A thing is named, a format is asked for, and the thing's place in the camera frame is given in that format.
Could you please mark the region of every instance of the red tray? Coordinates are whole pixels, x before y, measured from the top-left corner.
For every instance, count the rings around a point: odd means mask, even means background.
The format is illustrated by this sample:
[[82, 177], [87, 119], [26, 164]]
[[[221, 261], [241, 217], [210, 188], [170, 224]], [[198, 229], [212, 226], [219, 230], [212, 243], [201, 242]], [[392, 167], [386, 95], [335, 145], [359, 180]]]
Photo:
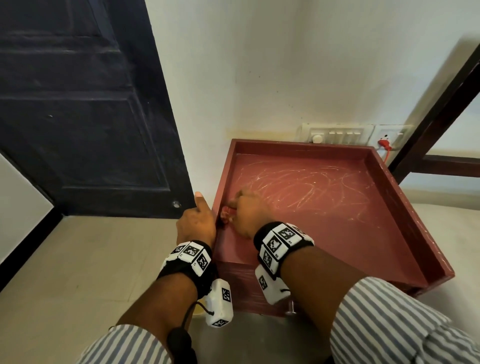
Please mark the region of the red tray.
[[[315, 245], [410, 295], [455, 274], [375, 150], [364, 146], [233, 139], [213, 211], [243, 186], [263, 196], [276, 217]], [[234, 309], [283, 315], [256, 281], [257, 251], [231, 226], [220, 228], [214, 259], [232, 288]]]

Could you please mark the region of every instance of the wristband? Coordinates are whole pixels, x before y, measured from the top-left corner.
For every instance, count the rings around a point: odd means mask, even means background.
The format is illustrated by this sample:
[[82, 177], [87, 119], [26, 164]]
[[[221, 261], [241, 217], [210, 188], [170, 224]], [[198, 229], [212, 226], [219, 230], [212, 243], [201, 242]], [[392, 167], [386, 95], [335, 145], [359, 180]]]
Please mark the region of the wristband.
[[174, 273], [183, 273], [192, 280], [198, 299], [206, 296], [217, 275], [212, 248], [199, 240], [179, 244], [165, 258], [157, 279]]
[[258, 250], [258, 261], [275, 280], [280, 277], [280, 268], [292, 252], [307, 246], [314, 246], [313, 239], [292, 224], [280, 221], [270, 222], [261, 227], [253, 238]]

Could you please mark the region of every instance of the door panel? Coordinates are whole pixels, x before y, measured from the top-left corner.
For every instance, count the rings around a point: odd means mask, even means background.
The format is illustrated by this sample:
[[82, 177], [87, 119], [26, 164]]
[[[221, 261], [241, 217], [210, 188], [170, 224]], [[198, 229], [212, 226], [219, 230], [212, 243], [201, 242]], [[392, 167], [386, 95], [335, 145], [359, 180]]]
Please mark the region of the door panel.
[[65, 214], [179, 217], [192, 188], [145, 4], [110, 5], [3, 0], [0, 148]]

